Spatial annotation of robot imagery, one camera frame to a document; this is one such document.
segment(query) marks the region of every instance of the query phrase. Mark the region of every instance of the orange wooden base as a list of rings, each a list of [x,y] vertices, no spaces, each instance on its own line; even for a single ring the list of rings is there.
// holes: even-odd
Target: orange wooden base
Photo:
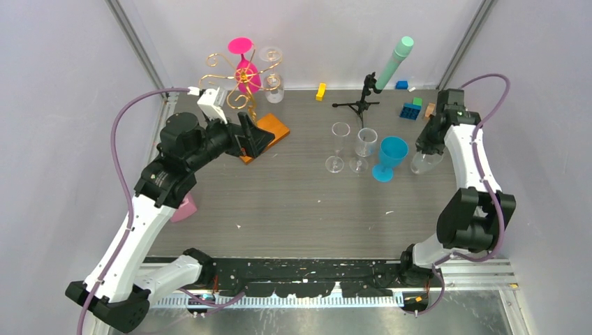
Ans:
[[[276,138],[267,146],[267,148],[265,148],[265,151],[273,147],[277,142],[288,136],[290,133],[290,129],[282,124],[281,121],[279,121],[278,118],[273,114],[267,114],[257,121],[257,127],[263,129],[264,131],[269,131],[276,136]],[[245,164],[249,164],[254,159],[247,156],[240,156],[240,158]]]

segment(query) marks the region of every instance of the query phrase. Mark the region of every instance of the white wall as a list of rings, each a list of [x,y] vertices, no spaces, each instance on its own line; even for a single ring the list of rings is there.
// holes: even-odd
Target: white wall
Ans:
[[[496,179],[517,199],[508,227],[510,257],[536,334],[590,334],[592,328],[592,2],[499,1],[451,87],[488,72],[512,88],[485,127]],[[487,113],[501,80],[466,90]]]
[[[405,35],[415,47],[387,88],[396,79],[435,87],[480,2],[131,0],[123,6],[169,84],[195,86],[205,74],[232,75],[226,64],[210,68],[205,59],[227,54],[228,42],[247,36],[258,47],[283,50],[286,87],[326,82],[334,89],[361,87],[367,73],[380,73]],[[233,56],[236,64],[239,57]]]
[[[110,152],[119,109],[154,89],[103,0],[0,5],[0,334],[74,334],[64,296],[126,213]],[[131,186],[159,98],[131,110],[119,154]]]

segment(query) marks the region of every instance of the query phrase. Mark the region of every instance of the glass cup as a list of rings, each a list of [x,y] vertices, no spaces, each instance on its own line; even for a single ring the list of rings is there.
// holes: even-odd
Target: glass cup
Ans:
[[[282,60],[283,54],[278,47],[264,47],[259,51],[259,58],[267,62],[266,67]],[[277,67],[269,70],[269,75],[263,81],[265,98],[271,103],[279,103],[283,100],[283,78],[277,72]]]
[[[411,160],[411,171],[415,174],[428,172],[440,164],[443,158],[444,154],[426,155],[418,151]]]
[[[363,157],[368,157],[376,150],[378,143],[378,134],[374,129],[363,128],[357,133],[355,140],[356,157],[350,159],[350,168],[355,173],[363,173],[368,170],[368,161]]]
[[[334,155],[327,158],[325,167],[331,173],[338,173],[343,170],[345,165],[339,155],[343,153],[346,137],[350,135],[350,126],[345,122],[337,122],[331,127],[331,133],[333,134]]]

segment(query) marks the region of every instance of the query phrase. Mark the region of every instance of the blue cup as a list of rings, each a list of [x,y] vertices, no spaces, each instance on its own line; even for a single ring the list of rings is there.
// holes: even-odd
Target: blue cup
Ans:
[[[389,136],[380,143],[380,153],[378,158],[380,164],[372,168],[372,176],[374,179],[383,183],[389,182],[394,172],[392,169],[403,162],[407,157],[409,146],[400,137]]]

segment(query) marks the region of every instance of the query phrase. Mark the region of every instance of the gold wire stand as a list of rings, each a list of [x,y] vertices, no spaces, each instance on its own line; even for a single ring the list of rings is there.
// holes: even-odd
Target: gold wire stand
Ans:
[[[255,51],[256,51],[256,47],[253,44],[253,52],[251,53],[251,58],[249,59],[249,63],[252,64],[253,61],[253,57],[255,56]],[[249,85],[253,85],[254,87],[257,87],[258,89],[261,89],[263,91],[272,91],[274,89],[277,89],[280,85],[280,79],[278,76],[276,76],[275,73],[270,74],[266,79],[267,79],[267,83],[269,88],[265,88],[265,87],[261,87],[257,84],[254,84],[252,82],[252,78],[256,75],[261,75],[266,71],[269,71],[273,68],[275,68],[276,66],[278,66],[282,59],[283,59],[283,55],[277,51],[277,50],[272,50],[269,51],[267,53],[267,57],[269,59],[276,59],[275,63],[273,63],[271,66],[267,67],[265,70],[261,70],[258,72],[254,72],[253,70],[251,70],[250,68],[238,68],[232,64],[232,62],[230,62],[230,60],[228,60],[228,58],[226,56],[224,56],[221,53],[216,53],[216,54],[211,54],[209,55],[206,60],[205,63],[210,66],[210,67],[216,67],[218,65],[218,57],[221,57],[222,59],[224,59],[226,61],[226,63],[228,65],[230,65],[230,67],[235,71],[235,74],[233,76],[223,76],[223,75],[204,75],[203,77],[201,77],[198,86],[200,89],[203,89],[202,87],[202,81],[206,78],[218,78],[218,79],[232,79],[232,80],[236,80],[237,84],[234,86],[234,88],[232,89],[232,91],[230,91],[230,93],[226,96],[226,103],[228,104],[228,106],[230,106],[230,108],[235,109],[235,110],[240,110],[242,108],[246,107],[247,112],[249,113],[249,116],[251,118],[251,120],[253,120],[253,122],[257,122],[257,114],[255,112],[255,108],[257,107],[257,103],[255,102],[255,96],[253,95],[253,93],[251,93],[251,89],[249,87]],[[240,84],[243,84],[245,89],[246,89],[246,93],[241,93],[240,90],[237,90],[238,86]],[[232,101],[235,104],[231,103],[231,96],[234,93],[238,93],[238,96],[235,96]],[[238,105],[239,100],[243,100],[243,103],[241,105]]]

